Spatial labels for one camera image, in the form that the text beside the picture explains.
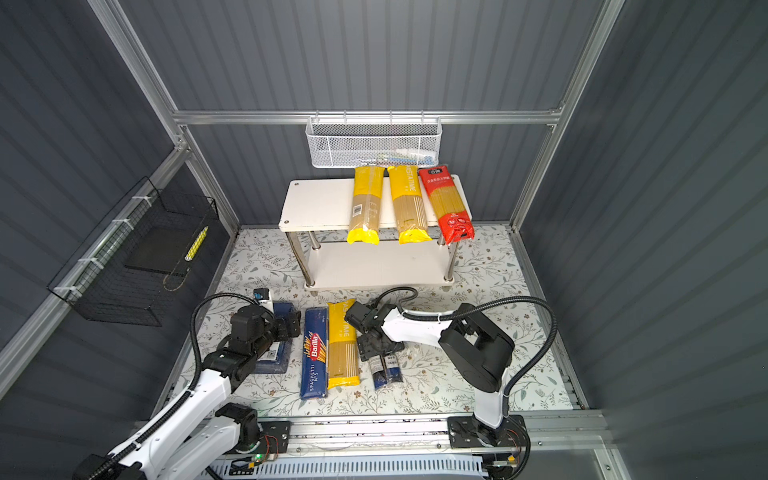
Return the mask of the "yellow spaghetti bag label up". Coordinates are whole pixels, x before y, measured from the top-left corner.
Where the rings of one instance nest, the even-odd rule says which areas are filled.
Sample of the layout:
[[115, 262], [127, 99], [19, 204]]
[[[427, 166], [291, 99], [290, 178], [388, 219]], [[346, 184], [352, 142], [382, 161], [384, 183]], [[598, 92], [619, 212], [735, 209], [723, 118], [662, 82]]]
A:
[[349, 244], [379, 244], [383, 179], [383, 167], [366, 166], [355, 169], [352, 208], [347, 233]]

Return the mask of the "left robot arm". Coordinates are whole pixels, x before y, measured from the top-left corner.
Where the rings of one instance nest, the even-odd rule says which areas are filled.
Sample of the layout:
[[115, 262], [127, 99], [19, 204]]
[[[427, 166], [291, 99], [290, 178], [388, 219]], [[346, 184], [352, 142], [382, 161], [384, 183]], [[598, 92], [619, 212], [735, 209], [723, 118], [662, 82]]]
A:
[[265, 431], [257, 412], [229, 401], [256, 370], [271, 346], [301, 332], [294, 306], [274, 312], [271, 295], [261, 289], [234, 297], [244, 306], [231, 317], [231, 330], [214, 352], [203, 355], [197, 337], [200, 311], [219, 299], [212, 294], [194, 308], [190, 344], [194, 359], [188, 386], [143, 427], [105, 455], [91, 454], [73, 473], [75, 479], [177, 479], [210, 472], [219, 456], [235, 451], [260, 461], [280, 452], [276, 436]]

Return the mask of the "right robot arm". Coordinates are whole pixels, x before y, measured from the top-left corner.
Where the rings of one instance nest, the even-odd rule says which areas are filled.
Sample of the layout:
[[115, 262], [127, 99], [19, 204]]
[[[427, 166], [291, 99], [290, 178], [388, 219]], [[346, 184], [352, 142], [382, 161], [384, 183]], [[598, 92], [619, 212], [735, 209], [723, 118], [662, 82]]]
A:
[[[441, 349], [460, 376], [475, 392], [475, 408], [464, 431], [470, 441], [482, 446], [510, 442], [524, 445], [520, 422], [509, 413], [513, 387], [534, 367], [554, 344], [558, 325], [553, 309], [541, 298], [511, 296], [473, 306], [461, 304], [448, 312], [410, 310], [403, 306], [418, 296], [413, 287], [403, 289], [408, 295], [395, 304], [381, 305], [381, 296], [367, 304], [355, 301], [345, 313], [345, 321], [360, 334], [374, 334], [391, 343], [417, 343]], [[511, 304], [531, 304], [543, 308], [549, 316], [544, 343], [516, 373], [508, 375], [515, 343], [485, 312]]]

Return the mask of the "yellow Pastatime spaghetti bag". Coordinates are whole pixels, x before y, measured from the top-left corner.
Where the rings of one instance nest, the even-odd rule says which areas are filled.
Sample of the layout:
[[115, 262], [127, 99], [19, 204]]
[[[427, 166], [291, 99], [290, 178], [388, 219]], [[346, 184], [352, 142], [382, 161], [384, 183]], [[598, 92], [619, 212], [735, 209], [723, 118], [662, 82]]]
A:
[[345, 316], [353, 299], [328, 305], [329, 343], [327, 350], [328, 389], [360, 384], [357, 330]]

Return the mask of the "red spaghetti bag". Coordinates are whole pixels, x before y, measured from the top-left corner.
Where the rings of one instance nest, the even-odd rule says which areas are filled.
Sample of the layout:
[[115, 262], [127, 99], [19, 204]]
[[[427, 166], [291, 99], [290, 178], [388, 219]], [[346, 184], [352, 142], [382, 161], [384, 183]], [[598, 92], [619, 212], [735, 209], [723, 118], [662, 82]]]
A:
[[474, 227], [459, 190], [445, 165], [418, 171], [446, 244], [475, 237]]

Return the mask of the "clear blue spaghetti bag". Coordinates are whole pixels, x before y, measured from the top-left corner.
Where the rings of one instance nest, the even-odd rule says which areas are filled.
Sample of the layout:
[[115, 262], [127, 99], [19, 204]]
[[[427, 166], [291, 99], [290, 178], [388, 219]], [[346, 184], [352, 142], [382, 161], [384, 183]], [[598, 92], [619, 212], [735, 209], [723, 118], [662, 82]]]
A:
[[375, 391], [384, 388], [390, 383], [403, 381], [397, 353], [374, 357], [364, 362], [370, 370]]

